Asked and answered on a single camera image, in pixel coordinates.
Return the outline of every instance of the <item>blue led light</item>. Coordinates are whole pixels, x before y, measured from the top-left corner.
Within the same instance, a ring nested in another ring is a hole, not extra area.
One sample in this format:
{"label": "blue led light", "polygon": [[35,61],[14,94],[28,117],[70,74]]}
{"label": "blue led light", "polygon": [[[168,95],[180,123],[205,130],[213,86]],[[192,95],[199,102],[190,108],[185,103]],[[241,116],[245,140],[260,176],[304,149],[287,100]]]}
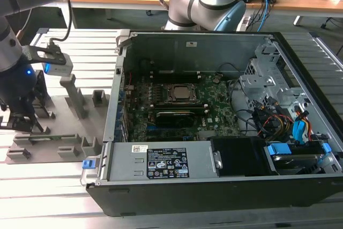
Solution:
{"label": "blue led light", "polygon": [[46,64],[46,65],[45,65],[44,72],[45,72],[45,73],[48,73],[49,69],[50,69],[50,64]]}

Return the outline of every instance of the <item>barcode sticker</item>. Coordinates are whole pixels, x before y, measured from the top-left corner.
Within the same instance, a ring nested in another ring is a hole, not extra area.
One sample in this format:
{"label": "barcode sticker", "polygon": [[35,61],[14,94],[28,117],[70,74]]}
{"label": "barcode sticker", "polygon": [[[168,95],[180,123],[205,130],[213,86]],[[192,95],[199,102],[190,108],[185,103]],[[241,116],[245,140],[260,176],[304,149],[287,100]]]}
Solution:
{"label": "barcode sticker", "polygon": [[132,146],[132,152],[133,153],[146,152],[147,149],[148,149],[148,145],[133,145]]}

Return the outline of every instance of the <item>electronic equipment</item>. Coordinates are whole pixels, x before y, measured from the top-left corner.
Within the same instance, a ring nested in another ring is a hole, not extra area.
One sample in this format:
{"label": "electronic equipment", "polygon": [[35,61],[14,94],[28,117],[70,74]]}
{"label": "electronic equipment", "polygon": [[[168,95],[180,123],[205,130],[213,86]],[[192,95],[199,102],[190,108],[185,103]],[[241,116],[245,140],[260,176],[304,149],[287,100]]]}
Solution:
{"label": "electronic equipment", "polygon": [[104,213],[310,206],[343,191],[340,111],[285,37],[123,30],[104,147],[85,160],[99,165],[81,180]]}

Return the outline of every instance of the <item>blue clip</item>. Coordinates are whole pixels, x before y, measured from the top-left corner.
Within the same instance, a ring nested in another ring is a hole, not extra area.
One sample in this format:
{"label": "blue clip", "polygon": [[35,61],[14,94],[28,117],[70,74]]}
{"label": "blue clip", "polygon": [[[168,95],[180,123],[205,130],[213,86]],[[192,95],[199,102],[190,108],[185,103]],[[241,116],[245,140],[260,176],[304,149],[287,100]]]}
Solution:
{"label": "blue clip", "polygon": [[95,169],[95,160],[84,160],[82,161],[82,169]]}
{"label": "blue clip", "polygon": [[292,154],[287,143],[272,143],[268,146],[268,151],[271,156]]}
{"label": "blue clip", "polygon": [[302,135],[305,132],[306,124],[304,121],[295,121],[293,124],[293,138],[300,143],[300,145],[304,145],[305,142],[302,139]]}
{"label": "blue clip", "polygon": [[323,143],[322,148],[324,149],[325,153],[331,152],[331,147],[328,143]]}

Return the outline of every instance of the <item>warning label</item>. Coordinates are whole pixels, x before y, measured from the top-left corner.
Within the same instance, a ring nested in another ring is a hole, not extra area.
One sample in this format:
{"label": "warning label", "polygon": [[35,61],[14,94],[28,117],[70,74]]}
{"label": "warning label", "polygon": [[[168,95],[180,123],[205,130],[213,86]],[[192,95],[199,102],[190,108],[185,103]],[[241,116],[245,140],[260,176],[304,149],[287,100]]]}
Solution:
{"label": "warning label", "polygon": [[146,174],[149,179],[188,178],[186,148],[148,149]]}

